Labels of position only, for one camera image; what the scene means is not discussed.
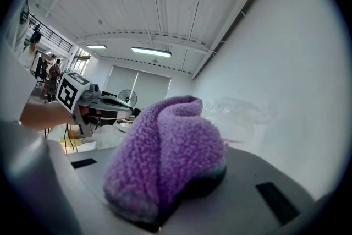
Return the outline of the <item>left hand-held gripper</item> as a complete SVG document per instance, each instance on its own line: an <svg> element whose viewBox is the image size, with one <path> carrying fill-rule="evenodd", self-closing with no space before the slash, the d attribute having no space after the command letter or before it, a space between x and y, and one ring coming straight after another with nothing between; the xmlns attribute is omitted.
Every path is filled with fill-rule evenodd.
<svg viewBox="0 0 352 235"><path fill-rule="evenodd" d="M56 99L79 126L77 137L91 137L97 127L112 125L133 113L126 102L104 95L98 84L74 72L63 74Z"/></svg>

